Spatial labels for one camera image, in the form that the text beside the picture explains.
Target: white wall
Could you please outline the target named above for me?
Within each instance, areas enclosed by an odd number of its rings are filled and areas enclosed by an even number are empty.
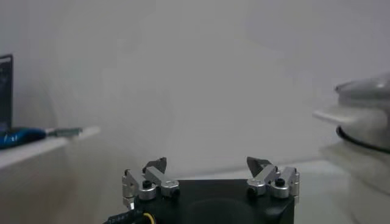
[[[65,221],[119,210],[122,170],[160,156],[175,176],[239,169],[247,155],[312,158],[336,138],[311,112],[336,102],[336,84],[390,69],[389,6],[2,0],[15,124],[101,126],[99,138],[66,151],[82,209],[64,212]]]

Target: yellow wire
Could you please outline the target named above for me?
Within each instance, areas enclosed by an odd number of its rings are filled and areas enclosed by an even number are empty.
[[[149,213],[144,213],[144,216],[146,216],[146,217],[148,217],[148,218],[149,218],[149,220],[151,221],[151,224],[155,224],[155,222],[154,222],[154,218],[153,218],[153,216],[152,216],[152,215],[150,215]]]

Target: black screw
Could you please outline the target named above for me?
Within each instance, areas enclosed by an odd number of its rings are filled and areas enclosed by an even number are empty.
[[[149,180],[144,180],[142,182],[142,188],[143,189],[149,189],[152,187],[152,182],[150,182]]]
[[[283,187],[285,185],[285,183],[286,182],[283,179],[281,179],[281,178],[278,178],[277,180],[275,180],[275,185],[277,187]]]

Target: laptop screen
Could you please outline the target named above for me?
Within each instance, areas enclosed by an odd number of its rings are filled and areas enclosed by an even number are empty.
[[[0,56],[0,131],[11,127],[12,75],[12,55]]]

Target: white machine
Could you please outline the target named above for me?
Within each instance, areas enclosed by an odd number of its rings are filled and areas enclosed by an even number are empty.
[[[351,174],[349,209],[360,224],[390,220],[390,74],[336,87],[338,104],[314,112],[343,140],[321,152]]]

